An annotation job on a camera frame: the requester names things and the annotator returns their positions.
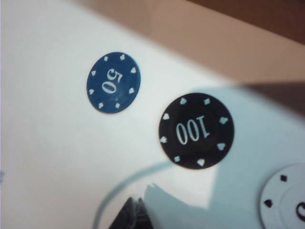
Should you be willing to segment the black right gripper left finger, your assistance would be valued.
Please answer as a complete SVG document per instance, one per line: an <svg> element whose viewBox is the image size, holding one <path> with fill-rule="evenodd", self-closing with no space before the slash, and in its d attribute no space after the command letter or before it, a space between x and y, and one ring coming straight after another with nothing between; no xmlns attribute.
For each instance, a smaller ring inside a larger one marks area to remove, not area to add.
<svg viewBox="0 0 305 229"><path fill-rule="evenodd" d="M137 219L138 202L130 197L124 203L118 214L118 229L133 229Z"/></svg>

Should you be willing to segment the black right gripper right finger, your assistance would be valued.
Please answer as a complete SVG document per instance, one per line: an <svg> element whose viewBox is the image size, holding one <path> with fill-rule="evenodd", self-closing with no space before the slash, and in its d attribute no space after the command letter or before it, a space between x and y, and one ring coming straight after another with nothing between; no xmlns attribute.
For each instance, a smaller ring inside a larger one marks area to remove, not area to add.
<svg viewBox="0 0 305 229"><path fill-rule="evenodd" d="M149 229L150 219L148 217L144 202L142 198L138 199L137 205L137 228L138 229Z"/></svg>

